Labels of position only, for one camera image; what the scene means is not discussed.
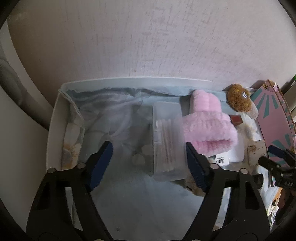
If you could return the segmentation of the white tray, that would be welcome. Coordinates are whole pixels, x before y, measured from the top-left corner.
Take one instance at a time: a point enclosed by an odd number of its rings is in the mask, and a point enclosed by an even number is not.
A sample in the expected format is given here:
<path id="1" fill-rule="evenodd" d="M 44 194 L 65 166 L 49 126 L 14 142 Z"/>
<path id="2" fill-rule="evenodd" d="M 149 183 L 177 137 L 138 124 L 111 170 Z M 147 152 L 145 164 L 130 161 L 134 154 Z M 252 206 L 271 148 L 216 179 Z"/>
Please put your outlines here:
<path id="1" fill-rule="evenodd" d="M 85 133 L 83 117 L 68 95 L 69 90 L 89 92 L 105 88 L 134 88 L 134 89 L 169 89 L 172 87 L 207 90 L 215 94 L 225 113 L 232 113 L 226 103 L 225 93 L 214 88 L 211 81 L 180 78 L 119 78 L 99 79 L 64 84 L 59 90 L 54 111 L 51 118 L 48 147 L 47 166 L 57 170 L 71 168 L 79 160 Z"/>

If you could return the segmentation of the red lipstick tube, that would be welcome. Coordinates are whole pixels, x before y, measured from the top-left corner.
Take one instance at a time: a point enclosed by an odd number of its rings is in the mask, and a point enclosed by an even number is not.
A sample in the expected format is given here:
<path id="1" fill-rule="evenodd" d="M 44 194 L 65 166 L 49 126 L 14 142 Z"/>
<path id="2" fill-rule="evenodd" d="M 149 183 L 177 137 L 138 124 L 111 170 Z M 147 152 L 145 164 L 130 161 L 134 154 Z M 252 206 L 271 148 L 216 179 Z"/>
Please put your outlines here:
<path id="1" fill-rule="evenodd" d="M 239 115 L 239 114 L 230 115 L 230 120 L 231 120 L 231 123 L 234 126 L 239 126 L 239 125 L 241 125 L 243 123 L 243 120 L 241 118 L 241 115 Z"/>

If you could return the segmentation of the pink teal cardboard box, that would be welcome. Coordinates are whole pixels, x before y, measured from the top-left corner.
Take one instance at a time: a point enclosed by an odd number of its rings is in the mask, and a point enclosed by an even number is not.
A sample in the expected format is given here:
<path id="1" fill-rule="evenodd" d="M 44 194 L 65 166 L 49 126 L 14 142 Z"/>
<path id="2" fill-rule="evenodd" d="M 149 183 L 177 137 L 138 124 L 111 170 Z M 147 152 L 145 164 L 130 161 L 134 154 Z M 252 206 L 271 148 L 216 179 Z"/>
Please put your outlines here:
<path id="1" fill-rule="evenodd" d="M 258 110 L 258 124 L 265 145 L 295 152 L 295 124 L 277 84 L 266 80 L 251 95 Z"/>

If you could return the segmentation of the clear cotton swab box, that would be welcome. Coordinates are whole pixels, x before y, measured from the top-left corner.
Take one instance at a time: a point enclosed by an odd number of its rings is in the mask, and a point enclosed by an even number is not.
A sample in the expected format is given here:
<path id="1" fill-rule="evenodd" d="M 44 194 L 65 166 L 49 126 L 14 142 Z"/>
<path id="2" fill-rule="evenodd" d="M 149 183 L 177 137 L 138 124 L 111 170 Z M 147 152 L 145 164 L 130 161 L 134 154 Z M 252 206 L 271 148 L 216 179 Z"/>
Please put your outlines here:
<path id="1" fill-rule="evenodd" d="M 179 103 L 158 101 L 153 105 L 154 173 L 157 181 L 185 179 L 188 173 Z"/>

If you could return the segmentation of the floral blue cloth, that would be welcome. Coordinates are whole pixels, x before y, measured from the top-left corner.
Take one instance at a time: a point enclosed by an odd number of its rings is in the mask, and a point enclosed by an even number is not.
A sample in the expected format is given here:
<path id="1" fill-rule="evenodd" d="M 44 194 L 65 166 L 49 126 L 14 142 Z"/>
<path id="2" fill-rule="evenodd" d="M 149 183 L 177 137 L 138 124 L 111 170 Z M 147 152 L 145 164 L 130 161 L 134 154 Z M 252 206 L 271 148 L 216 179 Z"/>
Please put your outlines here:
<path id="1" fill-rule="evenodd" d="M 116 240 L 181 240 L 192 224 L 202 197 L 181 181 L 154 180 L 152 105 L 177 102 L 189 112 L 192 88 L 105 88 L 69 90 L 85 126 L 80 161 L 113 144 L 113 156 L 91 196 L 105 226 Z"/>

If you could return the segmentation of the brown plush duck toy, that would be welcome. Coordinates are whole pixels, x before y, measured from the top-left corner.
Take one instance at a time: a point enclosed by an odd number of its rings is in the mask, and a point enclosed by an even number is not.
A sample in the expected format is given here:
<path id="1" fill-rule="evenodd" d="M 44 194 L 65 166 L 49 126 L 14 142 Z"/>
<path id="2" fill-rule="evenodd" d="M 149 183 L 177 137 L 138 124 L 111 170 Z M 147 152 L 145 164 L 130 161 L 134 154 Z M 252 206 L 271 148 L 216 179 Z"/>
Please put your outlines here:
<path id="1" fill-rule="evenodd" d="M 258 109 L 250 98 L 250 92 L 242 85 L 231 85 L 226 97 L 228 104 L 236 112 L 246 113 L 253 120 L 258 118 Z"/>

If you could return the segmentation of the pink fluffy headband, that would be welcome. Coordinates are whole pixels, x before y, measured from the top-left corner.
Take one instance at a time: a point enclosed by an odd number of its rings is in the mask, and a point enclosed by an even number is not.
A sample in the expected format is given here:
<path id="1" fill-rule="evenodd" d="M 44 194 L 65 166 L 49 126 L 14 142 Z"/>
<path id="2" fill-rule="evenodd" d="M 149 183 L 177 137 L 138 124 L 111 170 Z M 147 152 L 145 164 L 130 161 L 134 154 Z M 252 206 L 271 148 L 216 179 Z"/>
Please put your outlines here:
<path id="1" fill-rule="evenodd" d="M 222 111 L 220 100 L 204 90 L 193 91 L 183 130 L 185 141 L 207 157 L 227 152 L 238 143 L 237 130 Z"/>

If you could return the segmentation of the white square compact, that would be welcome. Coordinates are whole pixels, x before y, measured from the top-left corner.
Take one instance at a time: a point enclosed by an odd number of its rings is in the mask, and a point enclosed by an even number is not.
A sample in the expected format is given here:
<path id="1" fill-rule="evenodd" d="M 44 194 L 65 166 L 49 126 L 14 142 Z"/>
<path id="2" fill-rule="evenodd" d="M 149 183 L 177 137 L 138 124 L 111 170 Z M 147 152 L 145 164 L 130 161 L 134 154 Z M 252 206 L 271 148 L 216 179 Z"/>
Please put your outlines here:
<path id="1" fill-rule="evenodd" d="M 222 153 L 223 164 L 228 165 L 229 163 L 240 163 L 244 159 L 244 140 L 243 136 L 238 133 L 238 142 L 229 151 Z"/>

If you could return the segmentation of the white speckled plush pad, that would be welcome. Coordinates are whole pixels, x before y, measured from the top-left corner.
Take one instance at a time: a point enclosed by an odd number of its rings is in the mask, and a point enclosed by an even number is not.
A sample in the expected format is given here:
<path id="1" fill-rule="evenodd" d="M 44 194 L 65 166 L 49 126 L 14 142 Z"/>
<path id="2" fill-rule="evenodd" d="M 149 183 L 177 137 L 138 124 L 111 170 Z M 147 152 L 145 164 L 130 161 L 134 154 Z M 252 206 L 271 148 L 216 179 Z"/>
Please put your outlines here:
<path id="1" fill-rule="evenodd" d="M 267 157 L 267 149 L 264 140 L 252 142 L 247 148 L 248 162 L 250 166 L 258 164 L 260 157 Z"/>

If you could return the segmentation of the black white printed packet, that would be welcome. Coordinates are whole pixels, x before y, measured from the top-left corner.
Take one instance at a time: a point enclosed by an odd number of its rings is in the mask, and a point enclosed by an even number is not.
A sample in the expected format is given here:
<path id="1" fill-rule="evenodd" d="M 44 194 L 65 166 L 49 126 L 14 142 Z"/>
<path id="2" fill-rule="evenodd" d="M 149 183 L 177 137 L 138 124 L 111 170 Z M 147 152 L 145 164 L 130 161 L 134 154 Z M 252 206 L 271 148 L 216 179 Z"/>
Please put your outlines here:
<path id="1" fill-rule="evenodd" d="M 215 163 L 221 167 L 225 167 L 229 165 L 229 157 L 226 154 L 218 154 L 214 156 L 208 157 L 209 163 Z"/>

